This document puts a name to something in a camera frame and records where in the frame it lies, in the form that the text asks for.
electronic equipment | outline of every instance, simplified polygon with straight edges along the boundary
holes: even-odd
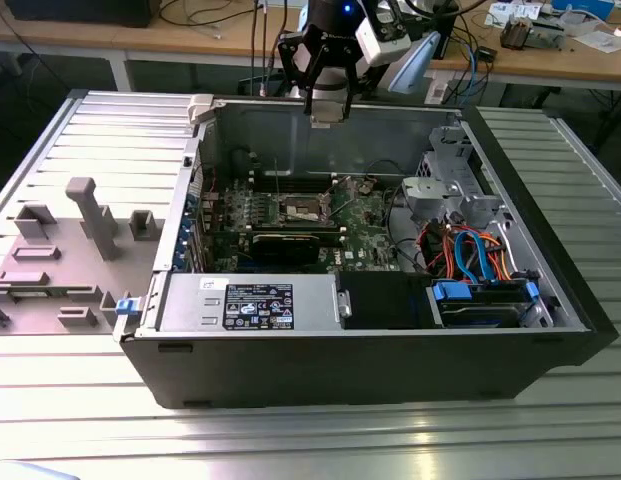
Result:
[[[147,27],[161,0],[6,0],[17,20],[112,23]]]
[[[414,89],[430,59],[443,57],[461,12],[454,0],[421,6],[426,10],[411,0],[308,2],[300,15],[299,31],[281,35],[278,48],[286,79],[293,87],[291,94],[304,98],[304,111],[313,124],[346,120],[355,96],[369,97],[389,65],[400,59],[405,63],[401,67],[404,78],[391,82],[399,85],[393,91]],[[413,42],[433,31],[438,36],[425,40],[428,48],[403,58]]]
[[[499,110],[189,112],[148,294],[116,307],[161,405],[512,398],[616,338],[486,125]]]

warning label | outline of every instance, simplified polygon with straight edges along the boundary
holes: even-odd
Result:
[[[228,285],[223,327],[226,330],[292,330],[292,285]]]

power cable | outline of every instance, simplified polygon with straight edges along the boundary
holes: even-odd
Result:
[[[259,0],[254,0],[252,9],[252,33],[250,34],[250,96],[254,95],[254,40],[257,34],[257,8]]]
[[[240,15],[245,15],[246,13],[251,13],[252,12],[252,9],[250,9],[250,10],[243,10],[241,12],[233,13],[232,15],[227,15],[225,17],[216,18],[214,20],[209,20],[209,21],[206,21],[206,22],[194,22],[194,23],[175,22],[174,20],[170,20],[169,18],[167,18],[165,16],[165,11],[166,11],[166,9],[169,6],[174,5],[175,3],[179,2],[179,1],[181,1],[181,0],[170,0],[163,7],[161,7],[161,9],[159,10],[159,18],[161,18],[161,20],[163,20],[164,22],[169,23],[170,25],[175,25],[177,27],[203,27],[205,25],[212,25],[214,23],[225,22],[226,20],[230,20],[231,18],[235,18],[235,17],[238,17]],[[220,8],[214,8],[214,9],[211,9],[210,11],[217,10],[217,9],[220,10]],[[196,12],[193,12],[190,15],[196,15],[197,13],[202,13],[202,12],[205,12],[205,11],[208,11],[208,9],[197,10]]]

floor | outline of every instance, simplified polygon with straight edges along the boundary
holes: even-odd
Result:
[[[105,61],[44,57],[45,65],[22,55],[23,73],[0,75],[0,188],[35,142],[66,96],[63,87],[46,69],[52,68],[71,88],[113,90],[114,81]],[[248,76],[243,67],[134,62],[137,89],[152,92],[212,92],[236,94],[237,82]],[[502,106],[529,108],[540,88],[510,86]],[[552,94],[545,108],[565,119],[584,143],[592,140],[603,107],[585,90],[563,89]],[[621,184],[621,126],[598,155]]]

table leg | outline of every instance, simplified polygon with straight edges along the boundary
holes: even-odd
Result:
[[[484,107],[498,107],[501,104],[501,99],[506,91],[506,83],[489,82],[486,87],[486,91],[480,95],[481,102],[479,105]]]
[[[132,73],[130,72],[130,66],[125,58],[125,54],[123,52],[113,53],[115,53],[115,55],[110,56],[108,61],[110,62],[110,68],[112,69],[112,76],[114,77],[117,90],[120,92],[134,91]]]

